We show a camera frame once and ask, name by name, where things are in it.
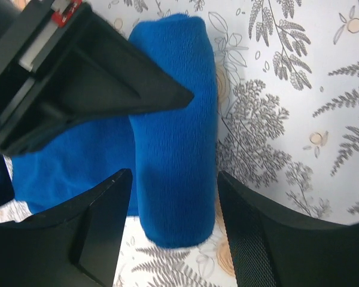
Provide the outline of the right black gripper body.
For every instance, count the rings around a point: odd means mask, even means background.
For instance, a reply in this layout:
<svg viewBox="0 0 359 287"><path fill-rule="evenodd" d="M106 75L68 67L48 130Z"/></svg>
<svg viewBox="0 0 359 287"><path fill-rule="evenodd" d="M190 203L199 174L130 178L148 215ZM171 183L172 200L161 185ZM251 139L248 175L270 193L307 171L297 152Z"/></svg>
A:
<svg viewBox="0 0 359 287"><path fill-rule="evenodd" d="M82 64L69 56L78 35L82 1L30 1L23 10L0 1L0 89L28 78L54 77L59 89L80 86Z"/></svg>

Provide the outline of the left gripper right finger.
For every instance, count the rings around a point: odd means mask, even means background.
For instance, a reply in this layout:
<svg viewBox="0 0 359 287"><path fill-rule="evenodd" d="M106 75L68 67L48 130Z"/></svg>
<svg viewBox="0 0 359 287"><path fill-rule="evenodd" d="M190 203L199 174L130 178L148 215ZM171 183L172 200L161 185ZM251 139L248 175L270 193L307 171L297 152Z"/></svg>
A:
<svg viewBox="0 0 359 287"><path fill-rule="evenodd" d="M239 286L359 286L359 223L301 214L227 172L218 192Z"/></svg>

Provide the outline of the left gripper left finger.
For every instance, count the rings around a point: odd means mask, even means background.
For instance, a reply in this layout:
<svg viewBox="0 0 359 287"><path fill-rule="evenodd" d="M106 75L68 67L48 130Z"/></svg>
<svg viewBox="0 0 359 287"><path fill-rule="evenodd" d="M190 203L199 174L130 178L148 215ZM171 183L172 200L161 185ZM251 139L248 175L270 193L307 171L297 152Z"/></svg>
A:
<svg viewBox="0 0 359 287"><path fill-rule="evenodd" d="M122 169L51 209L0 223L0 286L112 286L131 187Z"/></svg>

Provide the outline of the blue towel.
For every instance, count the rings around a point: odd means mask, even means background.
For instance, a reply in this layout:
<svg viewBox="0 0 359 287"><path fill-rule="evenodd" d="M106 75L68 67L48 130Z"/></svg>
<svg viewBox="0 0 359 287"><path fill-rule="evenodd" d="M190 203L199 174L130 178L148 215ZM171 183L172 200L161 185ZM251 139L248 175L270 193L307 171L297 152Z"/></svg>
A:
<svg viewBox="0 0 359 287"><path fill-rule="evenodd" d="M196 246L215 221L217 82L206 26L200 17L173 14L138 23L129 41L191 90L191 103L85 123L13 158L15 198L39 213L128 168L127 213L139 216L146 237L163 248Z"/></svg>

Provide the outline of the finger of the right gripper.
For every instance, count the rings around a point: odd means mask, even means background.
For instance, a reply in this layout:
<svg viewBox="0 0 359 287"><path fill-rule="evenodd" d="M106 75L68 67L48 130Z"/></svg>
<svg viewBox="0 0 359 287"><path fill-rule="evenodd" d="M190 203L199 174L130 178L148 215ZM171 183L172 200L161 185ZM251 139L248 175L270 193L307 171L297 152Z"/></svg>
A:
<svg viewBox="0 0 359 287"><path fill-rule="evenodd" d="M186 107L193 94L139 51L88 2L78 16L69 56L82 64L80 86L59 89L48 74L0 89L0 153L9 157L43 149L79 124L99 118Z"/></svg>

